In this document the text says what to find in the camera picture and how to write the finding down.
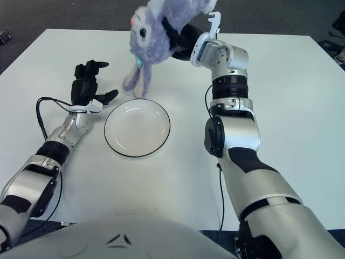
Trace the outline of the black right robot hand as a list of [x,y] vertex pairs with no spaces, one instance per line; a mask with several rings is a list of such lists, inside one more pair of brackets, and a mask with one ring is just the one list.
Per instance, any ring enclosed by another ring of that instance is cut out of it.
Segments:
[[172,51],[172,57],[182,61],[189,61],[194,46],[203,32],[191,24],[185,25],[181,32],[178,32],[170,25],[167,17],[163,18],[162,25],[169,38],[169,50]]

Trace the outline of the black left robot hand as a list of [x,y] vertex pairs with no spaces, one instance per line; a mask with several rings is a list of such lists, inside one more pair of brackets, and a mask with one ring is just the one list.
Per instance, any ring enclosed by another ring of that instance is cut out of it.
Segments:
[[112,90],[105,94],[97,94],[98,83],[96,76],[101,68],[107,67],[108,62],[96,62],[89,60],[85,65],[79,64],[75,67],[75,80],[71,89],[71,104],[86,106],[93,99],[103,105],[108,105],[118,94],[118,90]]

